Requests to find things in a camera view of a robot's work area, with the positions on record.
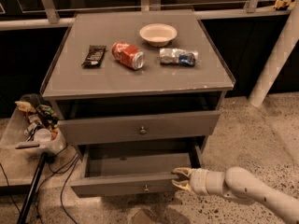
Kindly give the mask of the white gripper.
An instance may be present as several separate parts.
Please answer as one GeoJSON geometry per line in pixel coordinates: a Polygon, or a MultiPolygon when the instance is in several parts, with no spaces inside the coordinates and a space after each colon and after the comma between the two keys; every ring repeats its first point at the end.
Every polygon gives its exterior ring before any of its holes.
{"type": "Polygon", "coordinates": [[[196,195],[208,195],[206,188],[206,177],[208,174],[208,170],[179,167],[175,168],[172,173],[177,175],[184,175],[189,178],[189,181],[172,180],[172,184],[175,187],[186,190],[188,192],[192,192],[196,195]]]}

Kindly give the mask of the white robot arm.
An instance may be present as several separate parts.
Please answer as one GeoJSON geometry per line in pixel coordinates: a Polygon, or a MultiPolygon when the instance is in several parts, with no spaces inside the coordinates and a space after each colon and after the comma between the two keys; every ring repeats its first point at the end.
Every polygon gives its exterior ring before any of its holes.
{"type": "Polygon", "coordinates": [[[225,172],[214,172],[179,167],[173,173],[187,177],[183,181],[172,181],[179,189],[196,195],[218,195],[236,203],[260,203],[286,224],[299,224],[299,200],[272,189],[244,168],[231,167],[225,172]]]}

